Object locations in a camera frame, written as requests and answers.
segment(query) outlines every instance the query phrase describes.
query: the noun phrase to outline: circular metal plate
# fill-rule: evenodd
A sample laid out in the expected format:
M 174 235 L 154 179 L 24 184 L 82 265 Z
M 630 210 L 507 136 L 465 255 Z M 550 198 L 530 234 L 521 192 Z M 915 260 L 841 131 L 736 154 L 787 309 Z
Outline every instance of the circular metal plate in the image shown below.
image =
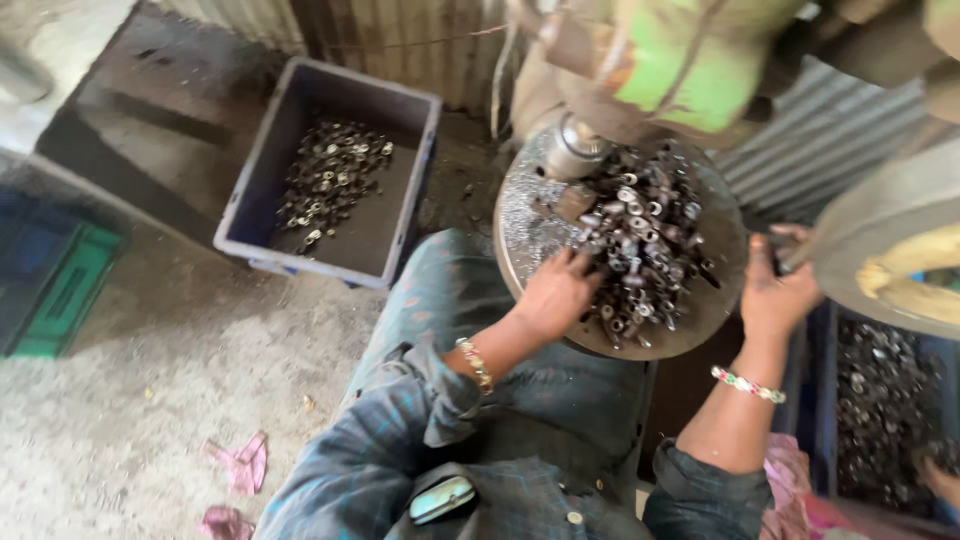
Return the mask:
M 527 280 L 540 264 L 564 245 L 572 245 L 579 231 L 556 216 L 542 217 L 531 209 L 538 197 L 544 203 L 557 200 L 565 184 L 548 181 L 537 169 L 542 165 L 548 131 L 530 138 L 517 154 L 500 187 L 493 217 L 493 244 L 496 261 L 514 298 L 523 293 Z M 703 213 L 698 232 L 701 248 L 716 262 L 713 270 L 720 289 L 702 279 L 690 284 L 690 295 L 681 305 L 689 309 L 676 331 L 665 325 L 644 324 L 640 335 L 653 347 L 645 349 L 634 342 L 616 350 L 595 321 L 578 323 L 566 335 L 573 344 L 600 356 L 627 360 L 656 360 L 681 355 L 713 335 L 733 311 L 743 289 L 743 270 L 747 263 L 747 231 L 736 200 L 712 162 L 699 149 L 671 141 L 677 155 L 691 165 L 689 177 L 695 182 Z
M 813 272 L 837 303 L 897 327 L 956 339 L 960 327 L 868 297 L 856 273 L 868 258 L 960 221 L 960 139 L 894 161 L 833 201 L 817 221 Z

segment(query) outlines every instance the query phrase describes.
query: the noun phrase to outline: corrugated metal sheet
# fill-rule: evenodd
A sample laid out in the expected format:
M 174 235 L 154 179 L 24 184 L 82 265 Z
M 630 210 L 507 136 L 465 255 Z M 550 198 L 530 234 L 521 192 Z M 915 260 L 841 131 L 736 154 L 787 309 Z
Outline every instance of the corrugated metal sheet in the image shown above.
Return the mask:
M 897 151 L 924 118 L 922 96 L 919 81 L 886 90 L 807 58 L 774 121 L 713 158 L 745 209 L 810 223 Z
M 293 54 L 304 54 L 308 48 L 319 50 L 322 60 L 435 92 L 453 110 L 485 116 L 490 108 L 493 68 L 504 33 L 449 38 L 504 24 L 502 0 L 155 2 L 165 10 Z M 308 25 L 304 31 L 312 27 L 307 36 L 300 31 L 294 9 Z M 518 70 L 518 65 L 517 56 L 511 70 Z M 503 103 L 510 103 L 509 97 Z
M 165 11 L 232 30 L 251 41 L 302 54 L 303 36 L 289 0 L 153 0 Z

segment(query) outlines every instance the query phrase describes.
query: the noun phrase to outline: green crate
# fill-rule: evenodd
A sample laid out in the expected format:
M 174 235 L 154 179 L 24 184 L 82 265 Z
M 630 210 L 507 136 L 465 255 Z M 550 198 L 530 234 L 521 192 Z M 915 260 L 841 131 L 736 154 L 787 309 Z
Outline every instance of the green crate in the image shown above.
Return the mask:
M 13 356 L 56 358 L 69 347 L 104 286 L 122 236 L 83 225 Z

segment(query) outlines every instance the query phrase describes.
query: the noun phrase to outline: beaded bracelet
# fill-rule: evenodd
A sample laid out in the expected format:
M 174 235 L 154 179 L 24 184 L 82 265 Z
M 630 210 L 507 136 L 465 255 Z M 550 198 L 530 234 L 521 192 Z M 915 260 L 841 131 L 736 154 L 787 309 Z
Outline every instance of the beaded bracelet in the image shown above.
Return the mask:
M 493 377 L 490 376 L 487 367 L 484 366 L 483 358 L 477 354 L 476 347 L 467 341 L 465 337 L 457 340 L 457 347 L 463 351 L 464 357 L 467 359 L 467 362 L 469 362 L 470 367 L 473 368 L 473 373 L 477 376 L 477 385 L 480 386 L 483 395 L 491 395 L 493 393 Z
M 750 382 L 742 377 L 738 377 L 720 366 L 713 366 L 713 369 L 710 370 L 710 374 L 713 375 L 715 379 L 719 379 L 720 381 L 729 384 L 737 390 L 750 392 L 751 394 L 759 396 L 764 400 L 770 400 L 777 405 L 786 401 L 786 394 L 780 390 L 764 388 L 755 382 Z

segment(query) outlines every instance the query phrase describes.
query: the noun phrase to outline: pile of metal parts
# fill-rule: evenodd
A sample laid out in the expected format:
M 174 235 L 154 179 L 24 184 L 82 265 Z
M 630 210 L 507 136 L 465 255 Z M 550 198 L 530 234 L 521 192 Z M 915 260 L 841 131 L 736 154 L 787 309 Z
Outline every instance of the pile of metal parts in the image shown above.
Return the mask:
M 360 122 L 324 119 L 300 141 L 297 161 L 286 178 L 287 191 L 276 211 L 282 230 L 309 231 L 296 250 L 309 253 L 321 238 L 337 233 L 350 209 L 371 193 L 383 194 L 368 176 L 390 167 L 394 144 Z
M 929 455 L 944 473 L 960 477 L 960 441 L 930 441 L 920 456 Z
M 588 204 L 577 217 L 577 248 L 590 250 L 607 272 L 591 312 L 615 349 L 624 340 L 652 347 L 642 335 L 644 323 L 675 331 L 687 313 L 683 297 L 690 280 L 703 277 L 720 288 L 710 273 L 713 261 L 700 250 L 702 208 L 688 170 L 669 143 L 650 159 L 622 146 L 583 186 L 568 189 L 579 193 L 579 208 Z M 561 217 L 571 211 L 569 200 L 562 196 L 555 209 Z
M 933 494 L 919 484 L 915 452 L 936 434 L 940 358 L 918 337 L 877 322 L 839 322 L 837 491 L 919 517 Z

